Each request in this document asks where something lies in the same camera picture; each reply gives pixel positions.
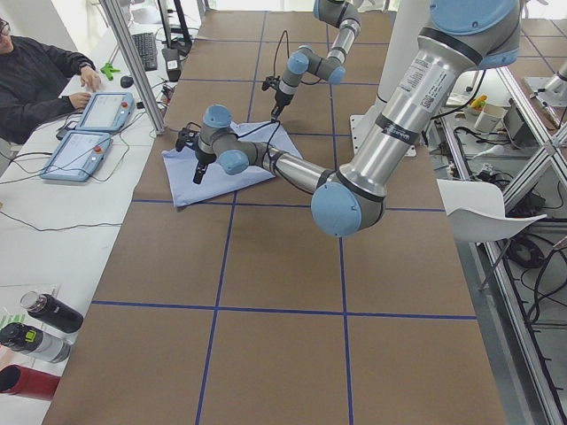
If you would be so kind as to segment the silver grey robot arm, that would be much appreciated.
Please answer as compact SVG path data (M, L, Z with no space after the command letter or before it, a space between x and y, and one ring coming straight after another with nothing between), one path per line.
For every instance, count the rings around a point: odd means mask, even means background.
M242 141L229 110L209 106L192 144L193 181L201 183L213 163L228 175L256 166L309 193L313 219L330 236L350 236L376 224L384 213L387 181L458 77L517 59L523 7L520 1L430 2L407 70L353 158L333 171L271 143Z
M301 44L287 58L284 70L280 74L273 72L262 83L263 91L275 91L275 105L270 112L272 122L277 121L291 103L306 73L330 85L338 85L344 80L346 56L361 32L357 7L348 1L314 1L313 14L338 32L333 43L327 45L325 56L319 55L310 45Z

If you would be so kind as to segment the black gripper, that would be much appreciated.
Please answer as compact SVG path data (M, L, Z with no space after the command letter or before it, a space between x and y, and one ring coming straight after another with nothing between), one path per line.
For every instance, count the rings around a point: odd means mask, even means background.
M279 120L280 114L284 109L283 106L287 106L291 103L295 95L295 87L289 85L280 77L268 76L265 81L262 82L261 89L263 91L267 91L268 89L274 89L276 91L276 105L270 113L271 121L276 122Z
M198 164L192 181L195 184L200 184L206 175L208 166L216 160L216 155L200 140L200 132L191 130L188 127L184 127L178 132L175 142L175 150L177 152L181 152L185 148L195 152Z

